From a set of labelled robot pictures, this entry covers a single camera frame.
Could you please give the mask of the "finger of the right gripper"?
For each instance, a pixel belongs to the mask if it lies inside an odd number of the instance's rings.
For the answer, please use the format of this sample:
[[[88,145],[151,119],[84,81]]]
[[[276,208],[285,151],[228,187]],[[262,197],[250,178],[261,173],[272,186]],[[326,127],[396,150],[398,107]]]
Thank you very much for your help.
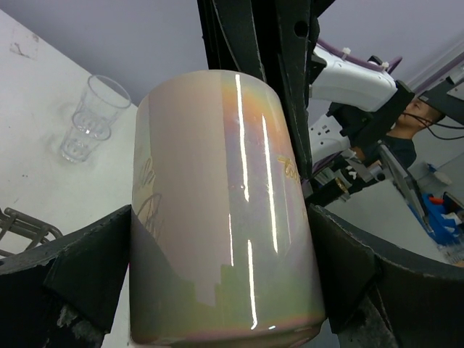
[[[278,94],[298,173],[312,173],[307,126],[310,84],[322,71],[312,62],[320,35],[319,16],[332,1],[253,1],[252,10],[266,83]]]
[[[197,6],[208,68],[266,81],[251,1],[198,0]]]

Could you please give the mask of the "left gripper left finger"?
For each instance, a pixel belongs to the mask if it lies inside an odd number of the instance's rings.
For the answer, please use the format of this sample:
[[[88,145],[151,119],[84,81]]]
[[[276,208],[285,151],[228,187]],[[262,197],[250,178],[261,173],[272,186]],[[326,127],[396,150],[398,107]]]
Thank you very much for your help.
[[[60,239],[1,251],[2,347],[101,347],[129,263],[126,205]]]

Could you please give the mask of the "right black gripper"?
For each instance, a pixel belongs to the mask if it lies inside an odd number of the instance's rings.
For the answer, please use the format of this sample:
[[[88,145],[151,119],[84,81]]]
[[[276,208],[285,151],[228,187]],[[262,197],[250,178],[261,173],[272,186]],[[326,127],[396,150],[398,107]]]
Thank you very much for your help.
[[[348,199],[348,196],[362,191],[363,179],[352,163],[361,164],[353,152],[332,155],[319,162],[312,177],[304,181],[305,204],[325,207],[337,199]]]

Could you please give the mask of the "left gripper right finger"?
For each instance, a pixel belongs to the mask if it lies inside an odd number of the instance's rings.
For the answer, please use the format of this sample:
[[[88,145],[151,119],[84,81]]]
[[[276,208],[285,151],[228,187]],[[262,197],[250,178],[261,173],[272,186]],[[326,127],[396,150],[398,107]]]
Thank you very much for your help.
[[[341,347],[462,347],[463,269],[307,208],[331,331]]]

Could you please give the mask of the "pale pink mug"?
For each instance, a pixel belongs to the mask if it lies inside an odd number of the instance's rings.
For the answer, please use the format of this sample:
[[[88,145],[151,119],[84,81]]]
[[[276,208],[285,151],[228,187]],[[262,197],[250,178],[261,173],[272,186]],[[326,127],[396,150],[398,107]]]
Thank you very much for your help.
[[[136,114],[130,337],[141,347],[300,347],[325,318],[277,94],[226,70],[161,83]]]

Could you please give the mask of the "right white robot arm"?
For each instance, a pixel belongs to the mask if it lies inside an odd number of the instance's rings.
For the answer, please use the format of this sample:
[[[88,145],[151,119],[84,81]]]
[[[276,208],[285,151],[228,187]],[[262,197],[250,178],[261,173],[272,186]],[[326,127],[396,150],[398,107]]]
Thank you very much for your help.
[[[231,206],[301,202],[328,158],[378,140],[412,99],[381,61],[320,39],[329,1],[199,1],[220,74]]]

